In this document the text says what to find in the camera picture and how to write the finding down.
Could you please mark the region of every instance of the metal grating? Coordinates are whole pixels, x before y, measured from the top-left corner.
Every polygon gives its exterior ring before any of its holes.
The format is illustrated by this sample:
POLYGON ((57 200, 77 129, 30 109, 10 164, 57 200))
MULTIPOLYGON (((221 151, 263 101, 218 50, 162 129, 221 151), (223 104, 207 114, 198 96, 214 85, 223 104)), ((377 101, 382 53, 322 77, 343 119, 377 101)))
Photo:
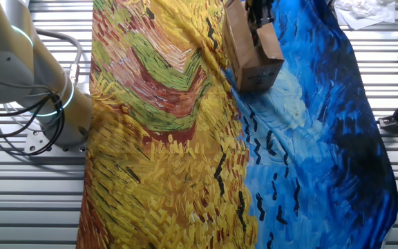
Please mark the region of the metal grating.
MULTIPOLYGON (((82 43, 79 88, 88 91, 91 58, 91 0, 31 0, 37 27, 76 37, 82 43)), ((398 20, 359 31, 342 27, 350 38, 376 118, 398 107, 398 20)), ((42 37, 64 67, 76 50, 67 42, 42 37)), ((5 132, 18 129, 2 119, 5 132)), ((398 135, 381 131, 398 187, 398 135)), ((20 148, 21 134, 12 139, 20 148)), ((0 150, 0 249, 74 249, 82 199, 84 162, 57 158, 40 165, 21 162, 0 150)), ((385 249, 398 249, 398 218, 385 249)))

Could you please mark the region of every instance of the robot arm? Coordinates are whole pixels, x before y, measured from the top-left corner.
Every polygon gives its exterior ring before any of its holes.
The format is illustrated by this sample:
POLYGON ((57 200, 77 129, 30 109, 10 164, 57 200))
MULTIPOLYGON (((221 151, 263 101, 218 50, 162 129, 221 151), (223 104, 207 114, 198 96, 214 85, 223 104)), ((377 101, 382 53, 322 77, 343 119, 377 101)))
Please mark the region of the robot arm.
MULTIPOLYGON (((44 46, 26 5, 21 0, 0 0, 0 104, 16 101, 25 108, 31 107, 44 98, 44 89, 59 95, 64 110, 65 124, 56 145, 69 147, 83 143, 91 121, 90 96, 72 84, 72 79, 44 46)), ((55 104, 48 101, 39 110, 37 119, 42 124, 56 120, 55 104)), ((53 130, 51 127, 44 132, 49 140, 53 130)))

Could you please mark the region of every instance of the mounting plate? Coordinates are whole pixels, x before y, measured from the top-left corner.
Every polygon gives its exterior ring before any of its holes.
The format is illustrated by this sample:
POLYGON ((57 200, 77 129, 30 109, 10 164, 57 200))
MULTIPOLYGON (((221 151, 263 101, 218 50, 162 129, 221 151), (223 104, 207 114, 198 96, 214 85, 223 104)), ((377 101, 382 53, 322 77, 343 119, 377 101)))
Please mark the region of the mounting plate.
MULTIPOLYGON (((48 143, 49 139, 45 137, 42 132, 28 131, 25 152, 30 153, 41 149, 48 143)), ((87 144, 83 143, 73 147, 59 147, 52 145, 51 150, 45 151, 40 155, 34 156, 35 158, 85 158, 86 157, 87 144)))

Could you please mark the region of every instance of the brown cardboard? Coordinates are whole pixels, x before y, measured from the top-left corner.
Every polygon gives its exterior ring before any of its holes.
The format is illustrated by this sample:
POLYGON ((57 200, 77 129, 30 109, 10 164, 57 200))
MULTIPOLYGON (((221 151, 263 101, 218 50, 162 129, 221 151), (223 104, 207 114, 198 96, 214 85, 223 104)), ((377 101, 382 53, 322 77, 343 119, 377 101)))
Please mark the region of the brown cardboard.
POLYGON ((266 91, 277 78, 283 54, 272 24, 257 29, 260 46, 254 47, 245 9, 238 1, 225 5, 223 39, 238 92, 266 91))

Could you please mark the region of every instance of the yellow wheat field pattern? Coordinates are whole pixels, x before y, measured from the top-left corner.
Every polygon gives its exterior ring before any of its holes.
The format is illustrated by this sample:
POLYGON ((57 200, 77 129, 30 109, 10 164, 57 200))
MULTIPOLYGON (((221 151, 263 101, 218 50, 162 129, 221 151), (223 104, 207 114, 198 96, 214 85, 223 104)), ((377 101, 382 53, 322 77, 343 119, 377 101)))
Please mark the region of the yellow wheat field pattern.
POLYGON ((77 248, 253 248, 220 0, 95 0, 77 248))

